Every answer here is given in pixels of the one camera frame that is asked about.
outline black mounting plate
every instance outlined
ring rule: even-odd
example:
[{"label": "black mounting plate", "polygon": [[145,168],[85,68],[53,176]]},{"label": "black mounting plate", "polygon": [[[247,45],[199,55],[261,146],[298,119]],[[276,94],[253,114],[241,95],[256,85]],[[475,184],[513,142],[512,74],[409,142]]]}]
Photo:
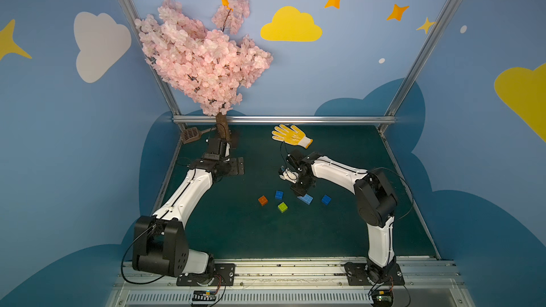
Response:
[{"label": "black mounting plate", "polygon": [[[222,286],[231,287],[233,285],[233,278],[235,277],[235,263],[215,263],[214,273],[219,274],[224,278],[224,280],[222,281]],[[179,276],[176,279],[176,285],[180,287],[203,287],[202,285],[197,283],[193,274],[188,274],[188,276]],[[208,286],[218,286],[218,278],[213,277],[212,282],[209,283]]]},{"label": "black mounting plate", "polygon": [[[364,263],[353,263],[347,262],[344,264],[345,272],[347,273],[347,281],[349,281],[350,286],[372,286],[373,284],[368,281],[368,275],[366,274],[366,266]],[[396,263],[395,266],[391,268],[387,277],[390,280],[392,276],[392,283],[395,286],[403,286],[406,283],[404,282],[404,277],[400,271],[400,266]]]},{"label": "black mounting plate", "polygon": [[236,149],[239,146],[239,140],[241,139],[240,131],[231,131],[231,141],[229,142],[230,148]]},{"label": "black mounting plate", "polygon": [[230,171],[225,176],[245,174],[245,162],[242,157],[229,159]]}]

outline metal vertical post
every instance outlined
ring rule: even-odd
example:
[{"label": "metal vertical post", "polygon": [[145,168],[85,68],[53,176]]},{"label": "metal vertical post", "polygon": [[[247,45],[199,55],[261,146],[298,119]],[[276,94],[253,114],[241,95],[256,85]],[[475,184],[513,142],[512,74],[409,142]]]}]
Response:
[{"label": "metal vertical post", "polygon": [[[118,0],[119,4],[121,5],[121,8],[123,9],[123,12],[125,13],[125,16],[127,17],[127,20],[129,20],[129,26],[131,27],[131,30],[133,31],[133,34],[136,37],[136,40],[139,41],[140,46],[142,46],[142,43],[140,42],[140,38],[138,36],[139,31],[137,30],[134,21],[137,18],[140,18],[137,12],[137,8],[134,6],[133,0]],[[180,108],[178,107],[178,104],[176,103],[176,100],[174,98],[173,92],[171,91],[170,86],[161,80],[160,76],[157,74],[157,72],[150,66],[150,69],[152,70],[152,73],[154,74],[154,77],[156,78],[157,84],[160,86],[161,92],[163,93],[163,96],[165,97],[165,100],[167,101],[167,104],[169,105],[169,108],[173,115],[181,115]]]},{"label": "metal vertical post", "polygon": [[[409,69],[408,74],[402,81],[402,84],[400,85],[398,91],[396,92],[396,95],[392,99],[389,108],[386,110],[385,116],[393,117],[396,114],[398,108],[402,104],[402,101],[404,100],[404,98],[406,98],[406,95],[411,89],[411,86],[419,76],[419,73],[423,69],[430,54],[433,52],[434,47],[442,37],[443,31],[446,30],[447,25],[453,18],[453,15],[455,14],[455,11],[457,10],[461,2],[462,0],[447,0],[444,4],[442,10],[440,11],[440,14],[438,15],[438,18],[436,18],[436,24],[433,25],[432,31],[429,33],[427,39],[423,43],[423,46],[421,47],[417,58],[415,58],[415,60],[413,61],[413,64]],[[379,126],[379,132],[384,133],[387,126],[388,125],[386,124],[381,124]]]}]

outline green lego brick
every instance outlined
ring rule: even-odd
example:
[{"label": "green lego brick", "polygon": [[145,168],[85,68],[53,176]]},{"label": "green lego brick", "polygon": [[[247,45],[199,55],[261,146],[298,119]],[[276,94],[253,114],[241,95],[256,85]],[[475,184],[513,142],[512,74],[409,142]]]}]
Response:
[{"label": "green lego brick", "polygon": [[281,204],[279,204],[277,208],[278,208],[278,209],[280,210],[280,212],[282,212],[282,213],[285,212],[286,210],[288,210],[288,207],[286,206],[286,204],[284,204],[284,202],[282,202]]}]

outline yellow glove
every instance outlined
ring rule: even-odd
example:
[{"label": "yellow glove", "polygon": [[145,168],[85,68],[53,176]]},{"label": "yellow glove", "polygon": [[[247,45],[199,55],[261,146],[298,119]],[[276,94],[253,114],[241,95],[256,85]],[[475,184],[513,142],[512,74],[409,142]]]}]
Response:
[{"label": "yellow glove", "polygon": [[273,134],[273,140],[284,141],[289,145],[298,145],[304,148],[309,147],[313,142],[312,139],[306,137],[305,133],[295,125],[292,125],[291,129],[282,124],[280,126],[275,126],[275,130],[271,132],[271,134]]}]

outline black cable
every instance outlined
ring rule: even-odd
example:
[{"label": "black cable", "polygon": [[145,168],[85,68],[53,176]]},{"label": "black cable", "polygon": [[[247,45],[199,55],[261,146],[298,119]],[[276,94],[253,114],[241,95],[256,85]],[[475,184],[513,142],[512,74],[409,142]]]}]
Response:
[{"label": "black cable", "polygon": [[140,235],[138,235],[138,237],[136,237],[133,241],[133,243],[131,243],[131,245],[127,248],[127,250],[125,251],[125,254],[123,254],[123,257],[121,258],[121,276],[123,277],[123,279],[128,282],[128,283],[132,283],[134,285],[147,285],[148,283],[152,283],[152,282],[156,282],[157,280],[161,279],[163,276],[165,275],[162,275],[158,278],[156,278],[155,280],[152,280],[152,281],[149,281],[149,282],[133,282],[133,281],[129,281],[127,280],[127,278],[125,277],[125,274],[123,273],[123,262],[125,261],[125,256],[127,256],[127,252],[129,252],[129,249],[131,249],[131,247],[133,246],[133,244],[135,244],[135,242],[140,238],[142,237],[142,235],[144,235],[145,233],[147,233],[150,229],[152,229],[152,232],[156,229],[156,226],[157,224],[154,224],[152,225],[151,227],[149,227],[148,229],[144,230],[144,232]]},{"label": "black cable", "polygon": [[181,157],[179,157],[179,159],[188,159],[189,163],[185,164],[185,165],[182,165],[181,163],[178,163],[178,159],[176,159],[175,164],[177,164],[178,166],[188,167],[192,163],[192,160],[190,158],[188,158],[187,156],[181,156]]},{"label": "black cable", "polygon": [[222,278],[222,280],[224,281],[224,290],[222,291],[222,296],[216,300],[215,303],[213,303],[210,307],[214,306],[215,304],[219,303],[223,298],[224,298],[224,294],[226,293],[226,286],[228,285],[228,283],[226,282],[226,280],[224,279],[224,276],[220,275],[220,277]]},{"label": "black cable", "polygon": [[406,292],[408,293],[408,299],[409,299],[408,304],[405,305],[404,307],[409,307],[409,305],[411,304],[411,295],[410,295],[410,291],[406,288],[406,285],[403,285],[403,287],[404,287],[404,289],[406,290]]},{"label": "black cable", "polygon": [[[399,175],[398,173],[394,172],[394,171],[393,171],[392,169],[390,169],[390,168],[387,168],[387,167],[376,167],[376,168],[374,168],[373,170],[371,170],[370,172],[373,173],[373,171],[375,171],[375,170],[377,170],[377,169],[386,169],[387,171],[396,174],[396,175],[398,176],[398,178],[400,178],[400,180],[403,181],[404,184],[406,184],[406,186],[407,186],[408,188],[410,187],[410,186],[408,185],[408,183],[404,180],[404,178],[402,178],[401,175]],[[399,220],[401,220],[402,218],[406,217],[406,216],[411,212],[411,210],[413,209],[413,203],[414,203],[414,202],[415,202],[415,198],[413,197],[413,194],[412,194],[412,196],[411,196],[411,207],[409,208],[409,210],[408,210],[404,215],[402,215],[402,217],[397,218],[394,222],[399,221]]]},{"label": "black cable", "polygon": [[[284,158],[283,154],[282,154],[282,145],[284,144],[284,151],[286,152],[286,156],[288,156],[288,150],[286,149],[286,142],[283,140],[282,143],[281,143],[281,146],[278,148],[278,152],[281,154],[281,158],[282,160],[284,161],[284,167],[286,169],[288,169],[288,165],[286,163],[286,159]],[[297,180],[297,175],[296,175],[296,178],[292,179],[290,178],[290,175],[288,175],[288,172],[287,171],[284,171],[286,173],[286,175],[288,176],[288,178],[291,180],[291,181],[296,181]]]},{"label": "black cable", "polygon": [[383,282],[383,283],[380,283],[379,286],[377,286],[377,287],[375,287],[375,285],[377,284],[377,283],[375,283],[375,284],[372,286],[372,288],[370,289],[370,291],[368,292],[368,297],[371,297],[372,294],[374,294],[375,292],[377,292],[381,286],[383,286],[385,283],[389,283],[389,282],[390,282],[390,280],[389,280],[389,281],[385,281],[385,282]]},{"label": "black cable", "polygon": [[[222,124],[214,124],[213,127],[216,127],[216,125],[222,126],[222,129],[224,130],[224,135],[225,135],[225,136],[228,134],[227,131],[226,131],[226,128],[224,127],[224,125],[222,125]],[[208,136],[209,136],[209,137],[210,137],[210,132],[212,132],[212,128],[210,129],[210,131],[208,131]]]},{"label": "black cable", "polygon": [[194,180],[194,178],[195,178],[195,171],[194,171],[194,173],[193,173],[192,179],[190,179],[190,180],[188,181],[188,184],[184,187],[184,189],[183,189],[182,192],[178,195],[178,197],[176,197],[176,199],[173,201],[173,204],[171,204],[171,207],[174,207],[174,205],[176,204],[176,201],[178,200],[178,198],[180,198],[180,196],[184,193],[184,191],[186,191],[186,189],[189,187],[189,183],[190,183],[192,180]]}]

